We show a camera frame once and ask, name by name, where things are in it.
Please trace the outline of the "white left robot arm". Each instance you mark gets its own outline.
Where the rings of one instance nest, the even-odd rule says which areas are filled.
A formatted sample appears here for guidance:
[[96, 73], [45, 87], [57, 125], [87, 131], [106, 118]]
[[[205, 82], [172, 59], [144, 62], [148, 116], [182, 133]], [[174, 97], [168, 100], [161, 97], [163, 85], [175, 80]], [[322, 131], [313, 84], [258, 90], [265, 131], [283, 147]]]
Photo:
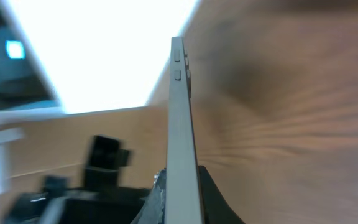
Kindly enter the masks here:
[[150, 190], [119, 184], [130, 155], [120, 140], [95, 135], [79, 187], [69, 187], [66, 177], [47, 175], [40, 192], [17, 197], [3, 223], [131, 223]]

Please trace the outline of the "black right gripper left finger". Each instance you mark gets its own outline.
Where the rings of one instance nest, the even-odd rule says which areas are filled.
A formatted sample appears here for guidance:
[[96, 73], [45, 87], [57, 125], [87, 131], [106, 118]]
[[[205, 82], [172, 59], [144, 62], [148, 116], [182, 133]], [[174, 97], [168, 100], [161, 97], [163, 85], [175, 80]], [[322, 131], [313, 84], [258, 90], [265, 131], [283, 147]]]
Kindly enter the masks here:
[[164, 224], [165, 201], [166, 201], [166, 178], [165, 169], [155, 175], [154, 185], [140, 212], [133, 219], [131, 224]]

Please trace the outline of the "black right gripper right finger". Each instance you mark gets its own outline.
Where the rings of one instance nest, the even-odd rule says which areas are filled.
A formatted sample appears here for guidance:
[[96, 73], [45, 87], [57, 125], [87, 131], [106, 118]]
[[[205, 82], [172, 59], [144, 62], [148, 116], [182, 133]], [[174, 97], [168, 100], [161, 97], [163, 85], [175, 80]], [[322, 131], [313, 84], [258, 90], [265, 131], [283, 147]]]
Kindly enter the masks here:
[[198, 166], [205, 224], [245, 224], [220, 193], [205, 166]]

